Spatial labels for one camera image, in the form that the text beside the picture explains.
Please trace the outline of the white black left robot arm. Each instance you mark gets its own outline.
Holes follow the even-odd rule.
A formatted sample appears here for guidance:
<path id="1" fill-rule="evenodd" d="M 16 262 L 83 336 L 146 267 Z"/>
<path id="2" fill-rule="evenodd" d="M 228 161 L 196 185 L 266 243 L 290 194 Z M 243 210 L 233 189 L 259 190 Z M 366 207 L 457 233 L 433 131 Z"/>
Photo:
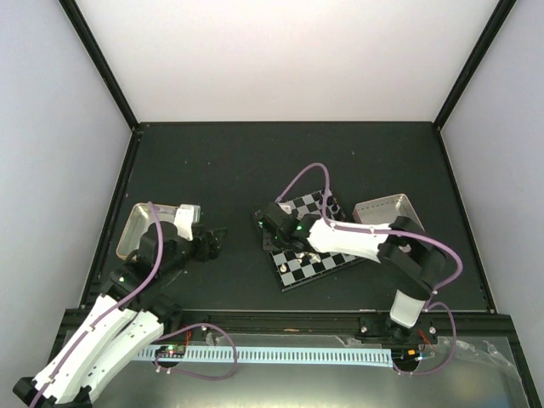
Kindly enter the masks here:
<path id="1" fill-rule="evenodd" d="M 187 240 L 172 223 L 150 225 L 65 346 L 35 376 L 19 379 L 14 394 L 28 407 L 92 406 L 143 348 L 181 332 L 181 308 L 163 288 L 188 262 L 217 258 L 226 235 L 198 224 Z"/>

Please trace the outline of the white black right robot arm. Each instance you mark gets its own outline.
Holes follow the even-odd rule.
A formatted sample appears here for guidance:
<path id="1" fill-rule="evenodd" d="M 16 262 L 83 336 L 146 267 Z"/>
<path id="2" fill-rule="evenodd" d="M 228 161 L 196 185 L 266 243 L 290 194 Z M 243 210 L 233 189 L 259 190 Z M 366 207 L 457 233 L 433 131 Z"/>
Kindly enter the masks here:
<path id="1" fill-rule="evenodd" d="M 274 246 L 292 252 L 337 252 L 381 264 L 395 296 L 386 322 L 388 336 L 407 342 L 417 333 L 417 321 L 448 266 L 446 253 L 410 218 L 391 224 L 339 222 L 322 215 L 301 218 L 269 203 L 255 219 L 271 234 Z"/>

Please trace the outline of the black grey chess board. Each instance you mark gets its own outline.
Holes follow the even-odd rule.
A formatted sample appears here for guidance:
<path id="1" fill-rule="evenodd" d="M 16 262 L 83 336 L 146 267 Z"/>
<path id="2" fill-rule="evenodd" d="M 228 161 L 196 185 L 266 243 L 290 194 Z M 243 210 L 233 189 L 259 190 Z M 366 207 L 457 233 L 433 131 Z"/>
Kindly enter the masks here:
<path id="1" fill-rule="evenodd" d="M 285 201 L 282 206 L 292 215 L 301 219 L 306 214 L 320 215 L 317 207 L 316 193 L 299 196 L 290 201 Z M 304 252 L 296 253 L 293 251 L 273 251 L 267 252 L 271 269 L 278 281 L 282 292 L 294 289 L 298 286 L 309 284 L 321 277 L 338 272 L 349 266 L 364 262 L 363 258 L 348 255 L 340 252 Z M 280 266 L 285 264 L 287 272 L 281 273 Z"/>

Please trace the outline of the left controller circuit board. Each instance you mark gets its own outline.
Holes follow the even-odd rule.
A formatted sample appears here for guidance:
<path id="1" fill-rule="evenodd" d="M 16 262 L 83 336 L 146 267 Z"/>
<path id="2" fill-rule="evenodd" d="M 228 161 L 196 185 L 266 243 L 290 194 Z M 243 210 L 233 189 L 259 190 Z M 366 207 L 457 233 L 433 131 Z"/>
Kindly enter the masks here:
<path id="1" fill-rule="evenodd" d="M 181 359 L 185 354 L 186 347 L 181 344 L 163 345 L 156 350 L 156 356 L 159 358 Z"/>

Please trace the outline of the controller circuit board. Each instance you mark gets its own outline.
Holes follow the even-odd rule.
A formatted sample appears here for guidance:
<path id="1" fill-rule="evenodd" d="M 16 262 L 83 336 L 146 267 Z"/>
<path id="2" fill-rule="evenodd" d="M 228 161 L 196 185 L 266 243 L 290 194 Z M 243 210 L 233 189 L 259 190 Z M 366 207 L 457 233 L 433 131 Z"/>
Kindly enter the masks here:
<path id="1" fill-rule="evenodd" d="M 425 350 L 425 349 L 409 348 L 409 349 L 393 350 L 391 355 L 392 355 L 392 359 L 395 362 L 407 363 L 412 361 L 422 361 L 422 360 L 431 359 L 436 355 L 436 353 L 432 349 Z"/>
<path id="2" fill-rule="evenodd" d="M 185 354 L 186 347 L 181 344 L 163 345 L 156 350 L 156 356 L 159 358 L 181 359 Z"/>

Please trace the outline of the right controller circuit board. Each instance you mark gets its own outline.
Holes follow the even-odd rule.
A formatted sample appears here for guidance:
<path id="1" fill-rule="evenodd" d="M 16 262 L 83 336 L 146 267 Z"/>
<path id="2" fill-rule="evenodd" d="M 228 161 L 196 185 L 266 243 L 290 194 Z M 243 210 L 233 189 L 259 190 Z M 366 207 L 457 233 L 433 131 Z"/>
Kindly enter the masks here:
<path id="1" fill-rule="evenodd" d="M 395 362 L 407 363 L 412 361 L 422 361 L 422 360 L 431 359 L 436 355 L 436 353 L 432 349 L 425 350 L 425 349 L 409 348 L 409 349 L 393 350 L 391 355 L 392 355 L 392 359 Z"/>

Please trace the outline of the gold rimmed metal tin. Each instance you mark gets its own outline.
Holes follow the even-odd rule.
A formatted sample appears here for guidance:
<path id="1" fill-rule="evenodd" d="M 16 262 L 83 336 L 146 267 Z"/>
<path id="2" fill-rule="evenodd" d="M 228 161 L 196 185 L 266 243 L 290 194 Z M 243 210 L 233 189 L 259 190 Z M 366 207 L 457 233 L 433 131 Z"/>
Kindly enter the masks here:
<path id="1" fill-rule="evenodd" d="M 178 207 L 162 204 L 155 204 L 154 207 L 161 222 L 165 221 L 174 224 L 179 236 L 188 237 L 186 235 L 187 230 L 182 229 L 182 224 L 179 221 L 175 222 Z M 140 237 L 154 223 L 155 219 L 152 217 L 149 205 L 144 202 L 135 204 L 128 215 L 121 238 L 117 244 L 116 255 L 121 260 L 125 260 L 132 251 L 139 248 Z"/>

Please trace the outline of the pink metal tray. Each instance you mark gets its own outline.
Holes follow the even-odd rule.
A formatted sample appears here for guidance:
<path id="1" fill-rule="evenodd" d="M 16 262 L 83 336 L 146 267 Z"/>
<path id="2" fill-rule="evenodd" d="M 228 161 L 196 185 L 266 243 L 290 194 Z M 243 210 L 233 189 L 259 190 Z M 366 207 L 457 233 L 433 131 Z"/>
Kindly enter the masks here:
<path id="1" fill-rule="evenodd" d="M 352 216 L 358 224 L 386 224 L 407 227 L 415 231 L 425 230 L 406 194 L 388 195 L 359 202 L 355 205 Z"/>

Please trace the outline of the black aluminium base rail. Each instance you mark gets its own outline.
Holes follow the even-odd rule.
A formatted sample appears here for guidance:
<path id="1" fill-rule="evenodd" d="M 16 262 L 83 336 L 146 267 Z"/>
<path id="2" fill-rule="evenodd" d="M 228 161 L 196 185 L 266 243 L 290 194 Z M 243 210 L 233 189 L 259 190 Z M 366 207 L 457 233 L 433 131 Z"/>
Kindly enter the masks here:
<path id="1" fill-rule="evenodd" d="M 414 343 L 426 335 L 515 337 L 512 318 L 506 314 L 454 312 L 442 308 L 423 313 L 411 329 L 389 318 L 387 312 L 257 312 L 189 311 L 181 312 L 183 325 L 213 324 L 229 333 L 243 334 L 324 334 L 354 336 L 368 343 Z"/>

